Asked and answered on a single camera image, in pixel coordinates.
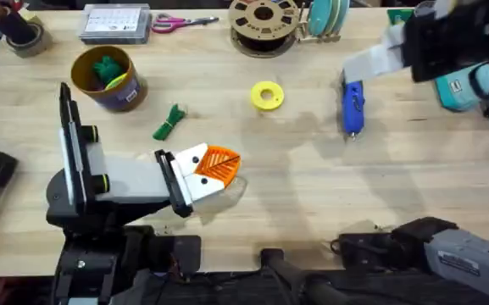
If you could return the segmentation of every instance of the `scissors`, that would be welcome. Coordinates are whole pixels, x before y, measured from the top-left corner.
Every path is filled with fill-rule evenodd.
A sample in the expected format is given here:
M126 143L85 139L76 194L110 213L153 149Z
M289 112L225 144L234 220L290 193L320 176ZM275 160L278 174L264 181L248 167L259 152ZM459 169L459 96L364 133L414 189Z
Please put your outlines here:
M169 14L161 13L156 16L152 25L152 31L159 34L167 34L188 25L207 25L218 21L218 17L207 17L199 19L175 18Z

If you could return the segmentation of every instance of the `yellow container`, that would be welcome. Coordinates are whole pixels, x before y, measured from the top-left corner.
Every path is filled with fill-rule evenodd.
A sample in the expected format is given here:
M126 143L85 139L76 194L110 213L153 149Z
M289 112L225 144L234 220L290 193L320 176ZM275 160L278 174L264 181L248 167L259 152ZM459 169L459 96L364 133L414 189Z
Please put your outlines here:
M106 89L97 78L93 65L110 56L125 71L124 79L116 86ZM111 111L128 111L136 107L146 96L135 66L127 53L113 46L89 49L79 56L71 69L71 80L77 88Z

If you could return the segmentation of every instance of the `label sticker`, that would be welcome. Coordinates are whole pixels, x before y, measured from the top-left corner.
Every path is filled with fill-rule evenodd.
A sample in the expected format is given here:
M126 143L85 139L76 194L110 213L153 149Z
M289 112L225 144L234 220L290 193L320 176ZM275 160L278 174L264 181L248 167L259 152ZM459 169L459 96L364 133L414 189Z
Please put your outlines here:
M480 276L480 265L472 260L461 258L456 254L444 251L438 251L438 259L440 260L440 263L447 266L459 269L471 275Z
M463 90L461 82L458 80L450 82L449 86L451 87L451 91L453 91L453 93L459 93Z

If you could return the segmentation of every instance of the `black cable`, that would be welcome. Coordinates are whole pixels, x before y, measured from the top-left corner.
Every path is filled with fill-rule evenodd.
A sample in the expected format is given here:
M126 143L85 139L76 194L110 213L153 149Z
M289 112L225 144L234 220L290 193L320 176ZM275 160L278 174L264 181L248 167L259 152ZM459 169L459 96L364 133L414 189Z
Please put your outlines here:
M154 303L154 305L158 305L159 300L161 300L161 296L163 295L163 291L165 290L165 287L169 283L169 277L170 277L170 275L167 274L165 276L165 280L163 281L163 284L161 284L161 287L159 287L158 296L156 297L156 302Z
M248 273L244 273L244 274L237 274L237 275L232 275L232 276L229 276L228 278L226 279L223 279L223 280L217 280L215 282L211 282L211 284L213 286L219 286L221 284L224 284L226 282L230 282L232 280L242 280L242 279L246 279L248 277L251 277L251 276L254 276L254 275L259 275L260 273L260 270L258 271L253 271L253 272L248 272Z
M216 281L212 281L210 279L210 277L206 274L203 274L204 278L206 281L198 281L198 280L194 280L194 281L190 281L190 282L176 282L177 284L180 284L180 285L183 285L183 286L209 286L209 287L216 287L216 286L219 286L221 284L224 284L226 282L230 282L232 280L242 280L242 279L245 279L245 278L248 278L248 277L251 277L251 276L254 276L254 275L259 275L260 274L260 270L258 271L253 271L253 272L247 272L247 273L243 273L243 274L236 274L236 275L232 275L232 276L229 276L225 279L222 279L222 280L216 280Z
M412 301L412 300L407 299L405 297L400 297L400 296L388 294L388 293L381 292L381 291L373 291L373 290L369 290L369 289L359 289L359 288L350 288L350 287L335 287L332 284L331 284L331 287L333 287L333 289L336 289L339 291L347 291L347 292L352 292L352 293L361 294L361 295L384 297L386 299L396 300L399 302L405 302L405 303L411 304L411 305L423 305L423 303Z

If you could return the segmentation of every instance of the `yellow tape roll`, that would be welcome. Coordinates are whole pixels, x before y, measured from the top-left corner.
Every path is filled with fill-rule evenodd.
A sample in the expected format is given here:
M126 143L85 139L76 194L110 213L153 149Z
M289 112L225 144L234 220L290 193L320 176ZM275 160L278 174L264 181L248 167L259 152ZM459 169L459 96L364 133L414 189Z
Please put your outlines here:
M252 88L253 106L261 110L274 110L284 102L284 91L273 81L260 81Z

